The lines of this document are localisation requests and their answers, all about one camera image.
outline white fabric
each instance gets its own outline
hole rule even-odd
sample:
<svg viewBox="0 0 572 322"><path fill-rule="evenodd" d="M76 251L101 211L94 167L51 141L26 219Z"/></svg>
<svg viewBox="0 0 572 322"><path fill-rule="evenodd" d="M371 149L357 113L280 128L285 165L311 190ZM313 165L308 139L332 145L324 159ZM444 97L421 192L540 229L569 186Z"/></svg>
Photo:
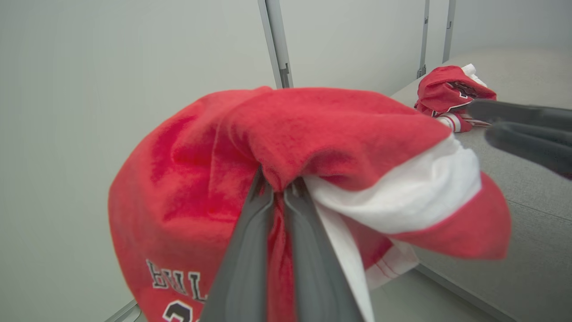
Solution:
<svg viewBox="0 0 572 322"><path fill-rule="evenodd" d="M459 114L459 116L460 116L463 120L465 120L465 121L471 123L473 126L487 127L487 126L491 125L491 123L488 123L488 122L485 122L485 121L475 120L475 119L473 119L469 114Z"/></svg>
<svg viewBox="0 0 572 322"><path fill-rule="evenodd" d="M362 191L346 191L314 176L304 180L366 322L374 322L368 289L397 278L415 267L418 259L409 244L392 240L393 246L365 272L340 214L382 233L415 231L447 218L480 190L476 156L453 135Z"/></svg>
<svg viewBox="0 0 572 322"><path fill-rule="evenodd" d="M316 210L364 321L375 322L374 310L371 307L370 293L368 291L370 286L366 282L362 258L352 234L338 213L325 208L319 203L316 204Z"/></svg>
<svg viewBox="0 0 572 322"><path fill-rule="evenodd" d="M463 70L463 73L467 75L467 77L474 80L477 84L482 85L484 87L488 87L487 84L485 84L482 80L480 80L476 76L476 68L473 66L473 64L468 64L466 66L463 66L461 67L461 69Z"/></svg>
<svg viewBox="0 0 572 322"><path fill-rule="evenodd" d="M457 115L453 113L443 113L437 117L437 121L448 125L453 132L460 132L461 131L461 121L457 117Z"/></svg>
<svg viewBox="0 0 572 322"><path fill-rule="evenodd" d="M456 212L481 187L476 155L453 134L362 191L343 190L316 176L304 180L314 202L387 234L428 228Z"/></svg>
<svg viewBox="0 0 572 322"><path fill-rule="evenodd" d="M366 271L367 286L375 289L414 268L419 259L411 245L392 240L394 245Z"/></svg>

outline clothing pile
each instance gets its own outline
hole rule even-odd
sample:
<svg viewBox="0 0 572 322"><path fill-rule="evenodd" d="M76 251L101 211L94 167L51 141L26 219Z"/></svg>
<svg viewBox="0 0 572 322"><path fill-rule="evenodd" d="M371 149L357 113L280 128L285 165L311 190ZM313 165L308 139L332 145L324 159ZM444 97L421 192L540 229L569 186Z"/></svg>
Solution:
<svg viewBox="0 0 572 322"><path fill-rule="evenodd" d="M496 100L496 93L476 76L473 64L437 67L419 83L415 108L445 124L453 132L467 132L487 122L473 119L466 105L474 99Z"/></svg>
<svg viewBox="0 0 572 322"><path fill-rule="evenodd" d="M506 255L511 224L500 189L437 120L373 92L218 92L145 137L109 191L113 245L150 322L200 318L260 167L275 192L268 321L295 321L281 191L298 177L365 321L374 318L368 289L416 265L411 245L462 258Z"/></svg>

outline black lettering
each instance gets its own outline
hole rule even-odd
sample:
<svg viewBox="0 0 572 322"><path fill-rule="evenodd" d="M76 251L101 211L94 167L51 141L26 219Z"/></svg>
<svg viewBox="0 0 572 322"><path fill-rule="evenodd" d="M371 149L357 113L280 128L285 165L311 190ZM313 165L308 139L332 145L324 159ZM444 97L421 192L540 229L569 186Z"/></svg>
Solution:
<svg viewBox="0 0 572 322"><path fill-rule="evenodd" d="M182 282L183 272L180 270L174 270L171 273L170 269L161 269L161 271L163 272L165 279L169 281L169 284L171 284L171 287L174 290L183 295L187 295L185 285Z"/></svg>
<svg viewBox="0 0 572 322"><path fill-rule="evenodd" d="M190 281L191 289L193 291L193 300L204 303L204 302L206 302L207 296L201 297L201 289L198 285L198 282L200 280L201 280L201 273L189 272L189 281Z"/></svg>
<svg viewBox="0 0 572 322"><path fill-rule="evenodd" d="M149 267L149 272L151 273L151 277L153 278L153 288L161 288L161 289L169 288L161 272L155 270L155 264L153 264L150 260L146 261L147 261L147 266Z"/></svg>

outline white wall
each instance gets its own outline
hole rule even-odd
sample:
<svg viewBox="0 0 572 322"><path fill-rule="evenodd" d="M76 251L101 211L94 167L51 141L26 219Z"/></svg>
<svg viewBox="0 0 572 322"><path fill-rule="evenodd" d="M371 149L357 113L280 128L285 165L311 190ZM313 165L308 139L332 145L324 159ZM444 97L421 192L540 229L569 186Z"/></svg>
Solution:
<svg viewBox="0 0 572 322"><path fill-rule="evenodd" d="M274 84L256 1L0 1L0 321L126 305L106 208L123 161L198 97Z"/></svg>
<svg viewBox="0 0 572 322"><path fill-rule="evenodd" d="M425 0L280 2L295 87L391 95L419 69Z"/></svg>
<svg viewBox="0 0 572 322"><path fill-rule="evenodd" d="M457 0L451 57L489 46L572 49L571 0Z"/></svg>

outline jersey number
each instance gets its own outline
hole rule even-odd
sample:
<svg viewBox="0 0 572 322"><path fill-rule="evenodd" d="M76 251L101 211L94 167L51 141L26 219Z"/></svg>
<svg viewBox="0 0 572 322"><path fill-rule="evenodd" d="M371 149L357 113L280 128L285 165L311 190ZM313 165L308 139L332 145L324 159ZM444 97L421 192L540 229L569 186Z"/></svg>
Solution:
<svg viewBox="0 0 572 322"><path fill-rule="evenodd" d="M191 322L193 320L193 308L179 300L169 303L165 313L163 313L163 319L167 322L176 322L174 318L178 319L179 322Z"/></svg>

